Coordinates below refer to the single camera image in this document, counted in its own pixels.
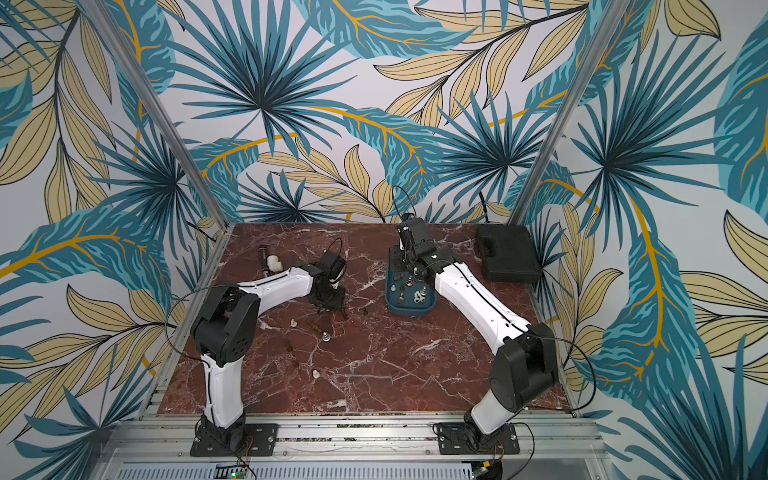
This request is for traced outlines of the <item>teal plastic storage box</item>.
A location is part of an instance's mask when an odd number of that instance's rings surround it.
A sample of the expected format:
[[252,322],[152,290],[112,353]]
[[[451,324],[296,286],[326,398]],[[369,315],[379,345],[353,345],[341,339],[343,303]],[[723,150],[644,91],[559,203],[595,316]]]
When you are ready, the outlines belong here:
[[395,315],[422,317],[437,304],[437,293],[427,283],[418,280],[413,270],[404,263],[404,253],[399,246],[389,249],[385,285],[385,302]]

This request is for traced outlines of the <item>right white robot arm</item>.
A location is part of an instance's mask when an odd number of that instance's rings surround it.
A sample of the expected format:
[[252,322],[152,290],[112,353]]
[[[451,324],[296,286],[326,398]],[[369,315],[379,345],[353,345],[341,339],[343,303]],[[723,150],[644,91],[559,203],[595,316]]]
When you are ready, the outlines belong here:
[[464,420],[474,437],[486,440],[558,382],[555,336],[509,309],[451,249],[438,247],[423,219],[407,214],[397,232],[409,273],[458,309],[494,354],[489,391]]

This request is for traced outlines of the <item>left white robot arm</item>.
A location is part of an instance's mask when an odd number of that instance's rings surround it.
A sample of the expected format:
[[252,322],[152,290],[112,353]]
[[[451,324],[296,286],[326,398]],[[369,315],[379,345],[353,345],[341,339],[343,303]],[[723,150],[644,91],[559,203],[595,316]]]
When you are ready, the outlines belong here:
[[322,311],[342,310],[345,289],[339,282],[345,269],[340,254],[326,250],[315,262],[212,289],[190,330],[204,368],[208,425],[230,433],[244,421],[242,361],[253,343],[259,316],[299,298]]

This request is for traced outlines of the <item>white pipe elbow fitting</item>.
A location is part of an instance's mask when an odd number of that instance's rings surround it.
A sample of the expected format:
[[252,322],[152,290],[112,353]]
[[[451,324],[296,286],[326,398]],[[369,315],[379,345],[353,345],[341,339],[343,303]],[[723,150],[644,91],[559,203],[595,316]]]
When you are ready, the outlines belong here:
[[277,255],[267,257],[267,267],[273,273],[279,273],[284,270],[283,264]]

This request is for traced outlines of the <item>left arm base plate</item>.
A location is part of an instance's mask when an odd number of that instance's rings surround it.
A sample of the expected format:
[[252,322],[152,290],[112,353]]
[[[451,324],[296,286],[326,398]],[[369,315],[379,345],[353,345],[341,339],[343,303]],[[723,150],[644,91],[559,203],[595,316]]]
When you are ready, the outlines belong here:
[[242,424],[219,429],[206,418],[195,428],[192,457],[271,457],[277,424]]

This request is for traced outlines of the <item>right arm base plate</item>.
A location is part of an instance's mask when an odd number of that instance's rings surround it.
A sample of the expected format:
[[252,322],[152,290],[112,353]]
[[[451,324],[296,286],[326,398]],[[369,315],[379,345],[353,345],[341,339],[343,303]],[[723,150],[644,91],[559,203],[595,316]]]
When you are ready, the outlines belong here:
[[432,425],[441,455],[514,455],[520,453],[516,431],[505,424],[491,434],[483,434],[465,422]]

